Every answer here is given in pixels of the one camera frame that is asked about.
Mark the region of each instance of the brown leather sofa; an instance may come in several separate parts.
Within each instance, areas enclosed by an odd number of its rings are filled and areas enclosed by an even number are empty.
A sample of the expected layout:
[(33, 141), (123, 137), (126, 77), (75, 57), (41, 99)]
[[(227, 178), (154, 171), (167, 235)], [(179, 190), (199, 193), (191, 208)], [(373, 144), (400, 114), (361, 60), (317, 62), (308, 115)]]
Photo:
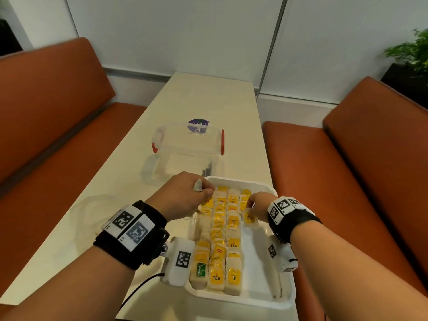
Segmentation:
[[(367, 77), (323, 129), (270, 121), (263, 131), (278, 194), (428, 296), (428, 111)], [(294, 279), (299, 320), (324, 321), (302, 268)]]
[(0, 72), (1, 296), (146, 107), (108, 104), (85, 38), (0, 58)]

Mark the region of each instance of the purple sticker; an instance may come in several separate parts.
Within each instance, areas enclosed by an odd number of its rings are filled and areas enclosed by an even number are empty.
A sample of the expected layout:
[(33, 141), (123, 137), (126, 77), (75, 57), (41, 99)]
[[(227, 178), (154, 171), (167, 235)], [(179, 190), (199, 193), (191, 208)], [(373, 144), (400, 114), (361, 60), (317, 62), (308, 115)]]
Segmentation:
[(199, 134), (204, 134), (207, 131), (207, 129), (203, 128), (202, 126), (207, 126), (209, 121), (206, 121), (205, 119), (192, 119), (189, 123), (193, 123), (195, 125), (201, 125), (201, 127), (188, 126), (187, 128), (190, 129), (190, 131), (199, 133)]

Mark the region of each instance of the white wall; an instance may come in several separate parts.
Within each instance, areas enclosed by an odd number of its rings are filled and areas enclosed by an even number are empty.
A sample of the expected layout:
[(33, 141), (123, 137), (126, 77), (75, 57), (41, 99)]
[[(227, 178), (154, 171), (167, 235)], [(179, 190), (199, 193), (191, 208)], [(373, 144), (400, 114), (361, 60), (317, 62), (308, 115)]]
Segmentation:
[(165, 83), (119, 76), (108, 76), (110, 84), (116, 92), (114, 101), (131, 103), (147, 107), (162, 90)]
[(259, 87), (282, 0), (67, 0), (103, 66)]
[(335, 105), (303, 101), (286, 97), (259, 95), (257, 108), (259, 109), (260, 123), (278, 121), (294, 123), (311, 127), (322, 127), (322, 120)]
[[(0, 0), (2, 15), (24, 50), (77, 38), (66, 0)], [(30, 45), (24, 41), (27, 36)]]
[(261, 92), (339, 103), (414, 28), (428, 28), (428, 0), (288, 0)]

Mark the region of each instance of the white table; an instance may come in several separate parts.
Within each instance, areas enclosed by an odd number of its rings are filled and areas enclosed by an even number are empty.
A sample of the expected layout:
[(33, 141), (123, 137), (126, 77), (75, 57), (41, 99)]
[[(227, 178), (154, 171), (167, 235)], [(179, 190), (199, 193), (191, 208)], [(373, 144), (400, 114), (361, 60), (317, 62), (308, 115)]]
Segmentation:
[[(225, 177), (271, 185), (265, 144), (250, 82), (175, 73), (128, 132), (55, 229), (40, 246), (0, 303), (16, 305), (76, 259), (94, 241), (94, 230), (122, 205), (147, 199), (158, 186), (142, 178), (153, 159), (151, 138), (158, 126), (196, 118), (225, 130)], [(188, 221), (167, 225), (171, 236), (186, 237)], [(137, 270), (128, 294), (159, 272), (163, 258)], [(184, 288), (151, 280), (125, 305), (129, 320), (297, 320), (296, 307), (278, 311), (192, 297)]]

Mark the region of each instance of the person's left hand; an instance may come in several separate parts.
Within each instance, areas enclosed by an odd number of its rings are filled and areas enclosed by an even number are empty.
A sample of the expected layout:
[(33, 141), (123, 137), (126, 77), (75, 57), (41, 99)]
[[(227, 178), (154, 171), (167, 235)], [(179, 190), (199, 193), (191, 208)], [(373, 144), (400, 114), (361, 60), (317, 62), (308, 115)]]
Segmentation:
[[(202, 192), (193, 189), (195, 181), (202, 180)], [(204, 177), (189, 172), (173, 176), (145, 203), (157, 209), (167, 221), (177, 220), (195, 212), (200, 204), (212, 197), (214, 186)]]

